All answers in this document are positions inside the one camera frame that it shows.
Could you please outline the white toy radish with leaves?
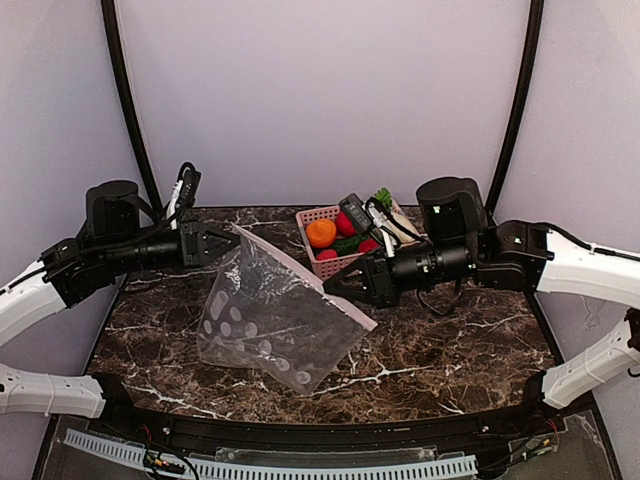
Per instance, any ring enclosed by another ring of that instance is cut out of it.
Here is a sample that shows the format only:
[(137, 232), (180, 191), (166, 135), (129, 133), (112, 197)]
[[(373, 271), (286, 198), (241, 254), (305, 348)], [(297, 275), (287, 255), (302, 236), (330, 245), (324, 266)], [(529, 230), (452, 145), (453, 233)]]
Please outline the white toy radish with leaves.
[(394, 222), (386, 220), (385, 226), (397, 237), (401, 245), (411, 244), (416, 240), (422, 240), (422, 236), (416, 227), (401, 210), (387, 188), (380, 188), (374, 194), (374, 197), (391, 213)]

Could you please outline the clear zip top bag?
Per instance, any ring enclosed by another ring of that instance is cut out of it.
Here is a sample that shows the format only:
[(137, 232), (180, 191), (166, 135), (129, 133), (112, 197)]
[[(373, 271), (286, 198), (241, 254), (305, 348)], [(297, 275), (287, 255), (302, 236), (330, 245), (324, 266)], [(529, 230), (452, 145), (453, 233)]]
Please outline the clear zip top bag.
[(218, 268), (196, 345), (201, 362), (261, 370), (310, 395), (377, 323), (328, 295), (321, 280), (254, 233), (234, 226), (238, 247)]

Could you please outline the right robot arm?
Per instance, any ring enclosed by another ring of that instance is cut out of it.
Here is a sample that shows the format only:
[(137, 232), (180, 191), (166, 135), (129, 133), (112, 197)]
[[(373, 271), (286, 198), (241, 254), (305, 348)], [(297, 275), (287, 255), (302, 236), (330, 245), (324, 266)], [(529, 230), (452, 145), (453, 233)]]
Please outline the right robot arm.
[(639, 257), (579, 240), (548, 223), (489, 223), (477, 183), (442, 177), (416, 191), (426, 234), (354, 260), (324, 281), (325, 293), (376, 308), (405, 291), (466, 279), (495, 290), (562, 293), (625, 305), (628, 312), (594, 345), (533, 375), (524, 400), (563, 409), (639, 363)]

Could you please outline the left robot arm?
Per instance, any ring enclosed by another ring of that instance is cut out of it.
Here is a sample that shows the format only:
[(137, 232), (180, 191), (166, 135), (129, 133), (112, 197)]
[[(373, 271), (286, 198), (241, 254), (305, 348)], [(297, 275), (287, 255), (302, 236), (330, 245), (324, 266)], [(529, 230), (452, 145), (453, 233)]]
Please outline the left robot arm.
[[(179, 180), (162, 219), (129, 180), (89, 189), (79, 233), (42, 252), (1, 289), (1, 342), (71, 309), (122, 275), (164, 268), (211, 265), (239, 245), (237, 235), (198, 221), (184, 221), (195, 180)], [(64, 376), (1, 367), (1, 411), (109, 417), (131, 399), (112, 374)]]

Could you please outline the green toy cucumber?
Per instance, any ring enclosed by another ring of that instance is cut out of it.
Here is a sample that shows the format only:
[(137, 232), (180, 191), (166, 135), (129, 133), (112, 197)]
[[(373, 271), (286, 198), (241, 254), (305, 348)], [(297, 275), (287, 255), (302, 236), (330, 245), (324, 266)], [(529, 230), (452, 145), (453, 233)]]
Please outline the green toy cucumber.
[(365, 240), (366, 237), (362, 235), (340, 238), (331, 245), (331, 249), (333, 249), (339, 256), (357, 254), (359, 252), (360, 244)]

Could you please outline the red toy fruit right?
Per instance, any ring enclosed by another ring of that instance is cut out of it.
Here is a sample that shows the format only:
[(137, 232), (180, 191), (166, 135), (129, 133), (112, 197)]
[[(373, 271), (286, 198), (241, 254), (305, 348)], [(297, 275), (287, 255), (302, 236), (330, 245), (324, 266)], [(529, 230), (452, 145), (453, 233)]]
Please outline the red toy fruit right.
[(379, 248), (380, 248), (380, 244), (376, 240), (372, 238), (367, 238), (358, 245), (358, 252), (365, 254)]

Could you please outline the red toy fruit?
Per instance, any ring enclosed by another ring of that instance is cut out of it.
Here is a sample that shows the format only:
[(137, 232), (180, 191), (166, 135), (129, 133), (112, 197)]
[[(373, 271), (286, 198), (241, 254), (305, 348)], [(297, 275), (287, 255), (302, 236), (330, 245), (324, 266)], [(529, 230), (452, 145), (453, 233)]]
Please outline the red toy fruit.
[(365, 254), (379, 248), (380, 248), (380, 244), (376, 240), (372, 238), (367, 238), (358, 245), (358, 252)]
[(339, 254), (334, 249), (326, 249), (316, 255), (317, 261), (326, 261), (338, 258)]

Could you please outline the pink perforated plastic basket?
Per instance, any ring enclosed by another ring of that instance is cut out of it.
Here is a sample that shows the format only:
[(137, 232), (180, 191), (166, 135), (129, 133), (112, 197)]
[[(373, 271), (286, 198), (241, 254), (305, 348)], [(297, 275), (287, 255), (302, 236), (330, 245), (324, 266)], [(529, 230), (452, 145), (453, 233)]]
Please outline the pink perforated plastic basket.
[(360, 258), (381, 247), (383, 233), (372, 236), (358, 234), (347, 223), (338, 205), (302, 210), (295, 215), (312, 272), (326, 280)]

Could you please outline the red toy fruit front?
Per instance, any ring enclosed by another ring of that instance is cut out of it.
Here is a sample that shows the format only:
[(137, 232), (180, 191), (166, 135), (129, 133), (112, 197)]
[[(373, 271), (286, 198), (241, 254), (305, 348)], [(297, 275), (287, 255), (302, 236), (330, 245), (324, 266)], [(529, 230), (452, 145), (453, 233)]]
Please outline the red toy fruit front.
[(317, 261), (326, 261), (338, 258), (339, 254), (334, 249), (326, 249), (316, 255)]

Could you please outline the red toy tomato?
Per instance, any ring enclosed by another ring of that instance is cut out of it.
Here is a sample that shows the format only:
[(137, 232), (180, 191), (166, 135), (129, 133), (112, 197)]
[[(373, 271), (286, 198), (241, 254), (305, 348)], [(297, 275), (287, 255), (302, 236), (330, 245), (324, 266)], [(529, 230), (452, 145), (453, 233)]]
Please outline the red toy tomato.
[(340, 212), (334, 219), (337, 232), (340, 236), (345, 238), (354, 237), (357, 234), (351, 220), (344, 212)]

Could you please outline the orange toy fruit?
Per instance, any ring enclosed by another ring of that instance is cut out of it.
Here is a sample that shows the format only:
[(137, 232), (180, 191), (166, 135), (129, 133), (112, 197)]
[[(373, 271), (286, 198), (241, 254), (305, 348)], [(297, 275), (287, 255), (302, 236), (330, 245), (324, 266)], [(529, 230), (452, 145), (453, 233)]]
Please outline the orange toy fruit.
[(337, 238), (337, 227), (330, 219), (318, 219), (306, 227), (306, 236), (310, 245), (314, 248), (326, 248), (334, 243)]

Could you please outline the black front table rail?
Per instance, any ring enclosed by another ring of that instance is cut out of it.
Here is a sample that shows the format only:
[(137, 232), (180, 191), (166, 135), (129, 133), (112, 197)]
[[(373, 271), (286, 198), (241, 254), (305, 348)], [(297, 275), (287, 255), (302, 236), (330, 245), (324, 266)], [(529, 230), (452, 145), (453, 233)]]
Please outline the black front table rail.
[(214, 420), (136, 407), (124, 388), (107, 382), (115, 397), (88, 422), (94, 432), (150, 440), (180, 452), (214, 453), (223, 448), (303, 453), (373, 452), (434, 446), (497, 457), (511, 441), (565, 430), (564, 415), (527, 402), (475, 414), (378, 424), (269, 424)]

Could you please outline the left black frame post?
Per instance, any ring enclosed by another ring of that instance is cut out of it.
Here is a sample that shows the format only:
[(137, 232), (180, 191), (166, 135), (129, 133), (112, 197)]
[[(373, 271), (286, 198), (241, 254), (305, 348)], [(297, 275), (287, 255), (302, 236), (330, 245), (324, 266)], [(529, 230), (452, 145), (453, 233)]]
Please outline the left black frame post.
[(136, 166), (151, 207), (154, 211), (160, 212), (163, 204), (152, 172), (129, 81), (116, 2), (114, 0), (101, 0), (100, 7), (116, 91)]

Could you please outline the black frame post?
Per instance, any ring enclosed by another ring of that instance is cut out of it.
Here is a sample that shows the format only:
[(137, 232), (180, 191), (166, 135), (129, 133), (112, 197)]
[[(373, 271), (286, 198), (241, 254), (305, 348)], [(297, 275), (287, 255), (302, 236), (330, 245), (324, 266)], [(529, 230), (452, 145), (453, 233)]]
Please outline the black frame post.
[(154, 211), (160, 212), (163, 204), (152, 172), (129, 81), (116, 2), (114, 0), (101, 0), (100, 7), (116, 91), (136, 166), (151, 207)]
[(514, 88), (513, 101), (505, 128), (502, 146), (498, 155), (496, 168), (485, 203), (485, 210), (490, 218), (493, 218), (495, 215), (518, 139), (529, 94), (529, 88), (533, 77), (544, 15), (544, 4), (544, 0), (531, 0), (529, 4), (527, 26), (518, 77)]

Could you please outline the right black frame post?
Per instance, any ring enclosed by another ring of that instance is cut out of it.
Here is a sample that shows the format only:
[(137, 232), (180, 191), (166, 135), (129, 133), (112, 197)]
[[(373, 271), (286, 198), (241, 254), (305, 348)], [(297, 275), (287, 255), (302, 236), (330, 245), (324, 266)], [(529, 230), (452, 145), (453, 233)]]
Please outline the right black frame post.
[(544, 4), (544, 0), (531, 0), (529, 4), (527, 26), (518, 77), (514, 88), (513, 101), (505, 128), (502, 146), (498, 155), (496, 168), (485, 203), (485, 210), (490, 218), (493, 218), (495, 215), (518, 139), (529, 94), (529, 88), (533, 77), (544, 15)]

